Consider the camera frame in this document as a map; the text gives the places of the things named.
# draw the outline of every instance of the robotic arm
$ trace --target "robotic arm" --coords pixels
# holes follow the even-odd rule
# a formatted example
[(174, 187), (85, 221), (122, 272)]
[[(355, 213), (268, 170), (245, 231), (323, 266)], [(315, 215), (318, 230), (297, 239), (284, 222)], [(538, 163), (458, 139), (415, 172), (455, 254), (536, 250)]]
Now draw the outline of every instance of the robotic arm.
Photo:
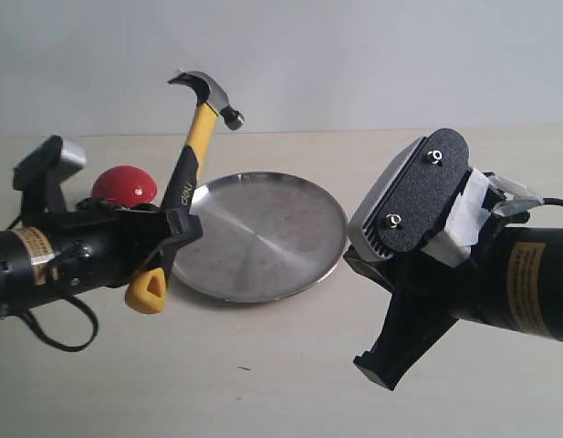
[[(208, 75), (180, 72), (169, 83), (192, 88), (197, 103), (159, 207), (127, 208), (88, 198), (70, 212), (60, 184), (84, 167), (86, 154), (58, 136), (16, 166), (13, 185), (22, 203), (20, 215), (0, 232), (0, 318), (21, 318), (47, 345), (81, 351), (97, 336), (99, 323), (78, 294), (129, 285), (125, 301), (131, 308), (143, 314), (163, 310), (177, 251), (203, 235), (190, 206), (216, 120), (222, 115), (231, 130), (244, 122)], [(89, 318), (93, 330), (86, 343), (61, 344), (40, 327), (31, 309), (59, 299)]]
[(458, 319), (563, 341), (563, 229), (522, 226), (546, 204), (471, 167), (454, 130), (399, 154), (349, 222), (344, 259), (392, 295), (355, 365), (392, 391)]

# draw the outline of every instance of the hammer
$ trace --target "hammer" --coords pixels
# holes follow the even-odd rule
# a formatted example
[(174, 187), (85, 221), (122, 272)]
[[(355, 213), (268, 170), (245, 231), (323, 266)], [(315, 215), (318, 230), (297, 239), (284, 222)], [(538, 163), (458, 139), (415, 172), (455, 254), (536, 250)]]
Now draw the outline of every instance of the hammer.
[(192, 147), (196, 154), (197, 176), (200, 178), (206, 149), (214, 132), (218, 115), (223, 117), (229, 130), (238, 130), (245, 123), (245, 118), (239, 111), (231, 107), (228, 96), (220, 85), (202, 71), (182, 71), (180, 69), (178, 75), (170, 79), (168, 84), (185, 85), (196, 94), (196, 112), (186, 144)]
[[(178, 75), (168, 83), (190, 87), (197, 98), (192, 125), (160, 206), (168, 215), (186, 216), (218, 116), (224, 118), (230, 130), (238, 130), (245, 119), (230, 106), (228, 96), (216, 81), (201, 71), (179, 70)], [(185, 231), (183, 224), (178, 226)], [(130, 308), (145, 314), (163, 310), (173, 260), (181, 246), (182, 243), (177, 240), (174, 244), (163, 243), (162, 266), (143, 269), (133, 278), (125, 293), (125, 302)]]

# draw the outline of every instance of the yellow warning label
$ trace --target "yellow warning label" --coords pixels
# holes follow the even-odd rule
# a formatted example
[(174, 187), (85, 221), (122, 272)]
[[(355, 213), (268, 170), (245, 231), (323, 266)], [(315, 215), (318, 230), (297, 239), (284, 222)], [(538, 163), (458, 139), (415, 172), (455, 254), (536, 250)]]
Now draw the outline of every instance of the yellow warning label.
[[(11, 230), (17, 235), (26, 247), (32, 268), (34, 269), (34, 279), (36, 285), (44, 285), (46, 283), (46, 263), (54, 258), (54, 249), (47, 240), (46, 236), (33, 226), (25, 226)], [(52, 277), (57, 279), (57, 269), (53, 269)]]
[(545, 245), (516, 243), (508, 262), (506, 288), (510, 311), (520, 329), (550, 337), (538, 304), (538, 269)]

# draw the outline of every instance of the white tape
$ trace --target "white tape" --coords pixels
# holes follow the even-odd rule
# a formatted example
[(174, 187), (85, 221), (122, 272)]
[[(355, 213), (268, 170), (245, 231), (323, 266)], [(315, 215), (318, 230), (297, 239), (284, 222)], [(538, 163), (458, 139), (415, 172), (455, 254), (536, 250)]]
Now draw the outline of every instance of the white tape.
[(478, 236), (490, 212), (482, 208), (490, 186), (488, 178), (477, 169), (472, 169), (464, 192), (457, 195), (447, 217), (443, 230), (434, 236), (422, 251), (456, 267), (472, 254), (472, 246), (478, 243)]
[(494, 187), (513, 196), (512, 199), (502, 201), (494, 206), (492, 213), (498, 216), (513, 216), (526, 212), (531, 208), (539, 207), (545, 203), (541, 195), (520, 182), (512, 181), (504, 176), (498, 175), (490, 176), (489, 180)]

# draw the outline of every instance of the yellow hammer handle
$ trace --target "yellow hammer handle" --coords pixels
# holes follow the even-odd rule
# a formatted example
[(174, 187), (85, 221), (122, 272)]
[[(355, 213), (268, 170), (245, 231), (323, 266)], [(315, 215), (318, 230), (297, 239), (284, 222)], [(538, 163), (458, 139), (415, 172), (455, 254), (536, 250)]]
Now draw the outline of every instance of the yellow hammer handle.
[[(186, 145), (193, 149), (198, 160), (198, 179), (202, 174), (204, 158), (217, 119), (218, 113), (207, 103), (196, 107)], [(165, 308), (166, 295), (167, 278), (163, 269), (158, 267), (136, 276), (125, 292), (125, 303), (137, 312), (150, 315), (160, 313)]]

